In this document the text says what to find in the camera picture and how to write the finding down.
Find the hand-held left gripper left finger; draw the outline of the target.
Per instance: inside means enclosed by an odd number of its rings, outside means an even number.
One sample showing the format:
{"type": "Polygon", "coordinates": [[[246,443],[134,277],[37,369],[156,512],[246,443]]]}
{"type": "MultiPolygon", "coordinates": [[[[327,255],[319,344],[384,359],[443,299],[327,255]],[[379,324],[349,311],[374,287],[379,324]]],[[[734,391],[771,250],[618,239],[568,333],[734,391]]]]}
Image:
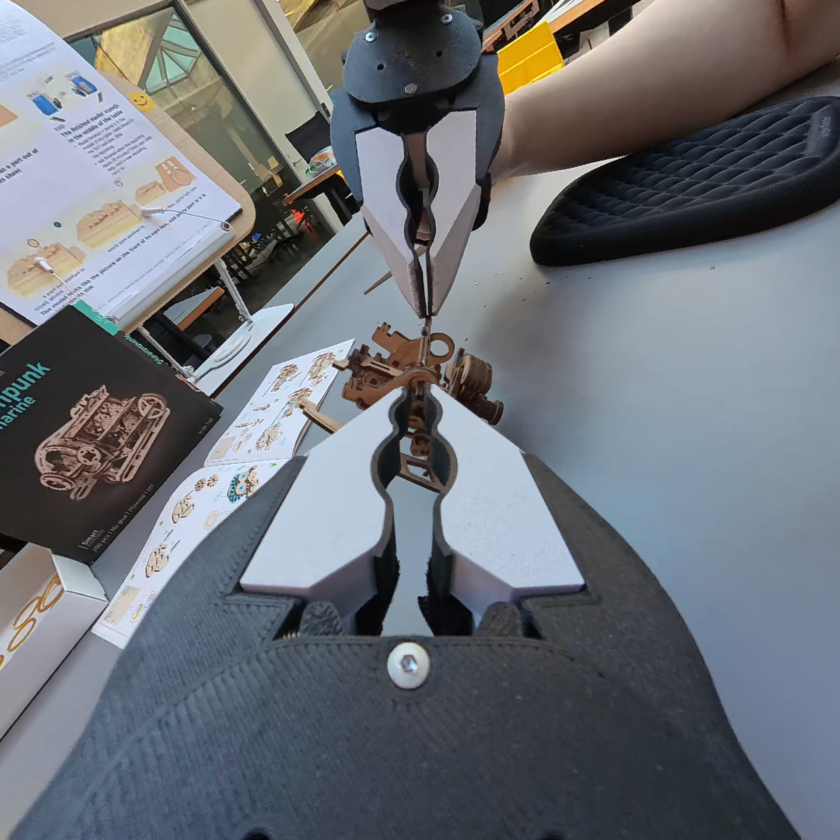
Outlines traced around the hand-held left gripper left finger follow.
{"type": "Polygon", "coordinates": [[[393,503],[401,471],[401,389],[314,447],[239,583],[247,592],[330,602],[379,636],[396,590],[393,503]]]}

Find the small wooden ring part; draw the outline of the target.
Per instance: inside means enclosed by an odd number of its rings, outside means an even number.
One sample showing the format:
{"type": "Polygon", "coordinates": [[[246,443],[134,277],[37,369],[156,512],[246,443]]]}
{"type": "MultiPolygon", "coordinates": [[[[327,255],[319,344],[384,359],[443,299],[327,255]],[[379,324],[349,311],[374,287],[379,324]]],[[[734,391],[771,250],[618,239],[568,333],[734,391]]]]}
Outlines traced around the small wooden ring part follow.
{"type": "Polygon", "coordinates": [[[418,364],[424,369],[432,369],[445,365],[455,354],[455,342],[443,332],[433,331],[433,320],[426,317],[421,320],[421,339],[418,352],[418,364]],[[445,352],[435,353],[432,346],[435,343],[442,343],[445,352]]]}

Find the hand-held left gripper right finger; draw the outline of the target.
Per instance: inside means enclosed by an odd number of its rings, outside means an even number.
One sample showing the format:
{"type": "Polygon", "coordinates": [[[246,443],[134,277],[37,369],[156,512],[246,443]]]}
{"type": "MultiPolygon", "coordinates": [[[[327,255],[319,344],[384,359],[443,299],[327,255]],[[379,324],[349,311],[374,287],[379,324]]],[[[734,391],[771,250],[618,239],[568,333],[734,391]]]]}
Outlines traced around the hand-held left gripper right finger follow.
{"type": "Polygon", "coordinates": [[[497,603],[582,592],[585,579],[520,448],[437,385],[426,389],[425,419],[443,485],[418,599],[433,634],[470,635],[497,603]]]}

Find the wooden mechanical model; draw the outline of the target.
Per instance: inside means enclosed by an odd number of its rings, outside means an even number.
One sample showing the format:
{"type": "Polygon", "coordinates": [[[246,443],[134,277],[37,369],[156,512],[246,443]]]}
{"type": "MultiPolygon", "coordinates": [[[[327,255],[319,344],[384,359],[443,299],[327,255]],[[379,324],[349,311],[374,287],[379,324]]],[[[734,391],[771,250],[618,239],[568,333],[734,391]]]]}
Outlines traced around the wooden mechanical model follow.
{"type": "MultiPolygon", "coordinates": [[[[401,454],[400,477],[419,487],[439,492],[443,485],[431,466],[431,439],[425,419],[423,387],[436,384],[490,425],[497,425],[503,414],[503,403],[492,401],[487,394],[492,383],[489,363],[455,349],[445,365],[424,369],[418,364],[420,339],[408,339],[383,323],[372,334],[373,342],[386,352],[372,353],[367,345],[354,350],[347,360],[335,361],[339,371],[350,371],[351,377],[343,387],[343,398],[365,410],[379,402],[386,394],[405,387],[412,394],[411,413],[405,437],[410,452],[401,454]]],[[[432,351],[445,352],[442,343],[435,343],[432,351]]]]}

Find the black folding chair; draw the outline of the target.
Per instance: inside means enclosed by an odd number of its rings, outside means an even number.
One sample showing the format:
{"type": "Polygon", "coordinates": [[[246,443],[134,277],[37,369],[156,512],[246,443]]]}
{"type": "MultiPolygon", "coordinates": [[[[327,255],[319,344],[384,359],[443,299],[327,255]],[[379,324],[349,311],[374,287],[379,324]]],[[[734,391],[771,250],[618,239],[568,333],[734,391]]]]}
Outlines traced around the black folding chair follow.
{"type": "Polygon", "coordinates": [[[308,121],[286,133],[285,137],[299,153],[307,170],[313,156],[331,145],[329,121],[317,111],[308,121]]]}

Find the black model kit box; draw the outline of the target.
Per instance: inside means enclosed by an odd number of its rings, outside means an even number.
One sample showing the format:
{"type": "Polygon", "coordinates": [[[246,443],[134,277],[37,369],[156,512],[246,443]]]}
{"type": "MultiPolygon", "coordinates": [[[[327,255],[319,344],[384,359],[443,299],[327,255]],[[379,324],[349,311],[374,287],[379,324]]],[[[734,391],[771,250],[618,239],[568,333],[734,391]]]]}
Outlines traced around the black model kit box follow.
{"type": "Polygon", "coordinates": [[[73,307],[1,357],[2,539],[91,564],[222,408],[73,307]]]}

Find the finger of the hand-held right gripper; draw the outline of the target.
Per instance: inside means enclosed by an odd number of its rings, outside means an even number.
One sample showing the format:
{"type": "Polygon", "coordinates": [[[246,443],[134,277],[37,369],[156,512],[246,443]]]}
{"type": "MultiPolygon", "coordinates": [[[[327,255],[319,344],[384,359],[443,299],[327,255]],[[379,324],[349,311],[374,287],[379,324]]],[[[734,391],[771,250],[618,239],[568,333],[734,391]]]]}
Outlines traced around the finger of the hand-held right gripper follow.
{"type": "Polygon", "coordinates": [[[384,128],[355,134],[362,186],[361,211],[399,290],[419,318],[427,316],[424,276],[415,251],[416,224],[402,176],[404,139],[384,128]]]}
{"type": "Polygon", "coordinates": [[[451,290],[480,204],[476,181],[476,110],[447,114],[426,136],[426,156],[434,166],[427,248],[430,312],[437,315],[451,290]]]}

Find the white cardboard box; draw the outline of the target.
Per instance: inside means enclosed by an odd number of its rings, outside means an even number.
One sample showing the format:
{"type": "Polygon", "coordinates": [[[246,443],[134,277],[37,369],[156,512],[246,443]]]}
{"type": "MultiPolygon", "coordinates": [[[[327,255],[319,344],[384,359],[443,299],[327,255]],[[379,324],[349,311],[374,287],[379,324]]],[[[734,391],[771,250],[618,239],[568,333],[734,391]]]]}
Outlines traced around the white cardboard box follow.
{"type": "Polygon", "coordinates": [[[1,571],[1,734],[100,616],[108,600],[84,563],[33,543],[1,571]]]}

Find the illustrated instruction booklet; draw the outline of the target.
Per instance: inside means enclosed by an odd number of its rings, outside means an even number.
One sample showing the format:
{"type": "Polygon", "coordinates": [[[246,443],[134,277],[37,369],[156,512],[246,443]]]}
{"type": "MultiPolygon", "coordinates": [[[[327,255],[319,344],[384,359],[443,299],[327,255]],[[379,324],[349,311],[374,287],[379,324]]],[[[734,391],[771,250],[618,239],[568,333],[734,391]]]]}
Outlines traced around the illustrated instruction booklet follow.
{"type": "Polygon", "coordinates": [[[309,419],[301,402],[320,406],[354,340],[273,366],[204,466],[164,506],[132,569],[92,632],[125,648],[174,572],[211,531],[242,508],[294,456],[309,419]]]}

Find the person's right forearm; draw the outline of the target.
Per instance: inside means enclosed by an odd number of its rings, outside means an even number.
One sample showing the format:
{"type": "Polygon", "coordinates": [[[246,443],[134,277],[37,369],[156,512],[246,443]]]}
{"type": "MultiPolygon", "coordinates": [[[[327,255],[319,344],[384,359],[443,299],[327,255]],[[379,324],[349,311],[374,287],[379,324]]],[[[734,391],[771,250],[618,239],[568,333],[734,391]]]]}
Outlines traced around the person's right forearm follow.
{"type": "Polygon", "coordinates": [[[839,53],[838,1],[657,1],[506,98],[493,183],[613,159],[725,121],[839,53]]]}

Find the yellow plastic bin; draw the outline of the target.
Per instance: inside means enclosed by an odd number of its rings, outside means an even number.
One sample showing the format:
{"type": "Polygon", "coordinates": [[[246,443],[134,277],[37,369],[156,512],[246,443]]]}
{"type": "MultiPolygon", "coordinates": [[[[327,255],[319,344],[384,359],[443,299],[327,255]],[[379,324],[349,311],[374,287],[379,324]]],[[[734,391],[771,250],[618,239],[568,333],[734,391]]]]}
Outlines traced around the yellow plastic bin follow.
{"type": "Polygon", "coordinates": [[[550,24],[541,21],[498,52],[498,75],[505,96],[564,67],[550,24]]]}

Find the background wooden table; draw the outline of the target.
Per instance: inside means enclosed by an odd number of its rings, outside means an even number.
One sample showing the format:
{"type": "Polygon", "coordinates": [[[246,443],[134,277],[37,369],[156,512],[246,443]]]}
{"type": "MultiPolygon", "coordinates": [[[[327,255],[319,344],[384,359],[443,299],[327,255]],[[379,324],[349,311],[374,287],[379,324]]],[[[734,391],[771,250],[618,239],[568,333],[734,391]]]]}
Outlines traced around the background wooden table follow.
{"type": "Polygon", "coordinates": [[[352,216],[359,212],[359,205],[337,164],[332,164],[310,181],[301,184],[283,199],[283,204],[289,207],[294,202],[320,195],[328,198],[342,225],[350,222],[352,216]]]}

